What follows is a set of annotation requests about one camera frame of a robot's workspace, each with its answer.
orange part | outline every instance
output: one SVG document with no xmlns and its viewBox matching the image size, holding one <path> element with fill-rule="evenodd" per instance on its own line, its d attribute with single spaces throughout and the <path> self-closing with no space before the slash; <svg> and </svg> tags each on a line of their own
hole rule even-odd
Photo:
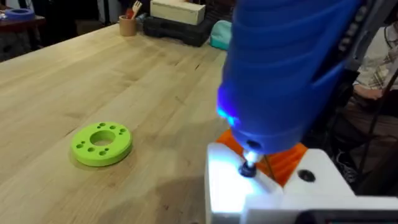
<svg viewBox="0 0 398 224">
<path fill-rule="evenodd" d="M 243 147 L 235 141 L 230 129 L 225 131 L 216 142 L 228 146 L 238 155 L 243 157 Z M 269 165 L 275 176 L 275 181 L 278 184 L 281 186 L 286 184 L 306 151 L 307 148 L 303 144 L 298 143 L 289 150 L 267 156 Z M 270 175 L 265 158 L 262 158 L 258 163 L 256 163 L 256 167 L 265 175 Z"/>
</svg>

green ring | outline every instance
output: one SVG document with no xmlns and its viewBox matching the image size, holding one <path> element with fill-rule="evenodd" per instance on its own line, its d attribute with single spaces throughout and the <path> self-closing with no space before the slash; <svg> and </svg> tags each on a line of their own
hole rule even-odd
<svg viewBox="0 0 398 224">
<path fill-rule="evenodd" d="M 110 144 L 95 145 L 96 142 L 107 140 Z M 72 154 L 84 165 L 102 167 L 117 163 L 124 159 L 132 148 L 132 137 L 128 129 L 115 122 L 91 124 L 72 139 Z"/>
</svg>

white box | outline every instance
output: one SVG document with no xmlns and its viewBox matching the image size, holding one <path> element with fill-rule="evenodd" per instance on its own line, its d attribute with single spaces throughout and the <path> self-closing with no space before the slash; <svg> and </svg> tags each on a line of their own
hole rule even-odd
<svg viewBox="0 0 398 224">
<path fill-rule="evenodd" d="M 152 0 L 150 15 L 185 24 L 198 25 L 205 17 L 205 5 L 190 2 Z"/>
</svg>

blue object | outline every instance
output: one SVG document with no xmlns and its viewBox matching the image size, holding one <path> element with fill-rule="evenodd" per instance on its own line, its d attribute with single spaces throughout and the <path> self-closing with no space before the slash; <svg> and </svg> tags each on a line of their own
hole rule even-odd
<svg viewBox="0 0 398 224">
<path fill-rule="evenodd" d="M 35 12 L 30 9 L 6 9 L 7 20 L 28 21 L 35 18 Z"/>
<path fill-rule="evenodd" d="M 297 144 L 327 102 L 345 61 L 321 64 L 360 0 L 238 0 L 218 112 L 245 149 Z"/>
<path fill-rule="evenodd" d="M 228 21 L 218 21 L 214 24 L 210 34 L 210 45 L 223 50 L 228 50 L 231 41 L 231 26 Z"/>
</svg>

cup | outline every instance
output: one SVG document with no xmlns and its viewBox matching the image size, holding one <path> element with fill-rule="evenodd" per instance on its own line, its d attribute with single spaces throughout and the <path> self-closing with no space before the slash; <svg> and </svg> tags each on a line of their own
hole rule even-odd
<svg viewBox="0 0 398 224">
<path fill-rule="evenodd" d="M 120 35 L 125 37 L 137 34 L 136 19 L 128 19 L 126 16 L 119 16 Z"/>
</svg>

